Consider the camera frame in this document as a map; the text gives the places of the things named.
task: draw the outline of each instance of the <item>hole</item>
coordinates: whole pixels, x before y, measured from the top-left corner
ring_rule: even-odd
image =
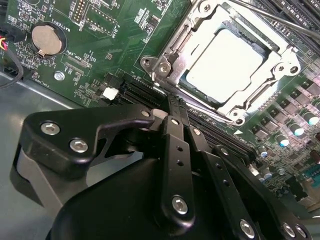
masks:
[[[217,163],[215,166],[217,169],[222,170],[222,166],[219,163]]]
[[[230,187],[230,183],[227,180],[223,180],[223,184],[226,185],[227,187]]]
[[[180,167],[183,167],[184,166],[184,163],[180,160],[176,161],[176,164],[178,164],[178,166]]]
[[[293,66],[291,69],[290,69],[290,73],[292,74],[296,74],[298,72],[299,68],[297,66]]]
[[[240,125],[240,124],[243,124],[244,121],[242,119],[238,119],[237,121],[235,121],[236,124]]]
[[[148,60],[148,59],[145,59],[145,60],[143,60],[143,65],[145,65],[145,66],[150,66],[150,60]]]

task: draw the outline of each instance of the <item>green circuit board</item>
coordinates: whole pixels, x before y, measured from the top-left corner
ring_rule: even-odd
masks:
[[[142,56],[158,56],[183,16],[191,5],[190,0],[11,0],[7,10],[7,22],[27,31],[26,41],[10,44],[24,67],[31,70],[30,77],[44,87],[78,103],[83,107],[97,107],[100,96],[96,95],[107,74],[150,81],[140,66]],[[153,21],[152,29],[147,25]],[[31,29],[33,26],[51,22],[60,27],[67,39],[66,49],[54,57],[42,58],[32,49]],[[267,24],[273,22],[265,19]],[[259,109],[247,114],[242,126],[231,126],[213,119],[212,125],[257,149],[266,146],[269,156],[263,161],[270,167],[273,178],[266,182],[270,190],[276,191],[291,176],[304,181],[306,172],[315,166],[310,159],[311,150],[320,151],[320,142],[315,133],[320,125],[303,123],[301,115],[320,102],[319,96],[308,94],[301,85],[313,80],[320,73],[318,55],[294,35],[283,35],[298,49],[297,56],[302,71],[295,77],[284,77],[276,85],[276,91]],[[64,73],[64,80],[54,78],[57,71]],[[310,99],[310,104],[299,105],[298,113],[290,115],[290,122],[299,122],[305,130],[301,137],[288,132],[288,122],[269,132],[265,138],[257,137],[252,129],[270,117],[268,109],[278,107],[295,89],[301,90]],[[288,132],[290,145],[280,147],[275,136]],[[285,174],[278,174],[285,169]]]
[[[189,6],[190,0],[168,0],[162,8],[151,0],[11,0],[8,23],[30,32],[37,23],[52,22],[63,29],[67,47],[48,59],[34,54],[30,35],[9,47],[32,69],[34,81],[84,107],[97,107],[95,92],[106,73],[143,78],[140,56],[159,54]],[[147,32],[153,16],[158,24]],[[64,72],[63,81],[54,79],[56,71]]]

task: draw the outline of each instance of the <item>capacitor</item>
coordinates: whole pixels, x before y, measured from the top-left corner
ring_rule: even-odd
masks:
[[[275,137],[275,140],[277,141],[277,143],[281,146],[281,147],[286,147],[289,145],[289,140],[286,138],[285,135],[283,134],[279,134]]]
[[[260,157],[262,157],[262,158],[266,158],[268,156],[268,152],[267,152],[265,146],[259,146],[258,152],[260,154]]]
[[[320,111],[320,102],[318,102],[315,107]]]
[[[319,122],[319,117],[314,115],[312,112],[306,112],[302,117],[310,125],[316,125]]]
[[[264,177],[263,177],[261,174],[258,174],[258,175],[256,176],[256,178],[259,179],[259,181],[260,181],[261,183],[264,183],[264,182],[265,182],[265,179],[264,179]]]
[[[270,172],[269,167],[261,170],[261,175],[265,180],[272,178],[272,173]]]
[[[320,164],[320,155],[316,150],[310,152],[310,157],[316,164]]]
[[[289,126],[291,132],[293,132],[293,134],[297,137],[301,136],[302,134],[304,134],[305,130],[297,123],[292,123]]]

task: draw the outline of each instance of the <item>motherboard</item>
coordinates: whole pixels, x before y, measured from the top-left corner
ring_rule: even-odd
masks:
[[[250,3],[319,31],[318,0]],[[320,208],[320,43],[224,0],[10,0],[29,78],[91,108],[171,92],[277,196]]]

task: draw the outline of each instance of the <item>black cable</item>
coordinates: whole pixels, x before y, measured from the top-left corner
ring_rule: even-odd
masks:
[[[267,18],[275,20],[275,21],[277,21],[277,22],[279,22],[279,23],[281,23],[281,24],[283,24],[283,25],[285,25],[285,26],[287,26],[287,27],[289,27],[289,28],[291,28],[293,30],[299,31],[300,33],[302,33],[302,34],[304,34],[306,36],[309,36],[309,37],[311,37],[311,38],[313,38],[315,40],[320,41],[320,34],[315,32],[315,31],[309,30],[309,29],[304,28],[302,26],[299,26],[299,25],[297,25],[297,24],[295,24],[293,22],[287,21],[287,20],[285,20],[285,19],[283,19],[281,17],[273,15],[273,14],[267,12],[267,11],[264,11],[264,10],[258,8],[258,7],[255,7],[255,6],[253,6],[253,5],[249,4],[249,3],[246,3],[244,1],[241,1],[241,0],[229,0],[229,1],[233,2],[235,4],[238,4],[238,5],[246,8],[246,9],[250,9],[251,11],[256,12],[257,14],[260,14],[260,15],[263,15],[263,16],[265,16]]]
[[[5,53],[9,56],[9,58],[14,62],[16,67],[18,68],[18,74],[10,81],[3,85],[0,85],[0,90],[5,89],[7,87],[12,86],[13,84],[16,84],[24,75],[24,68],[22,67],[18,57],[12,52],[9,48],[5,51]]]

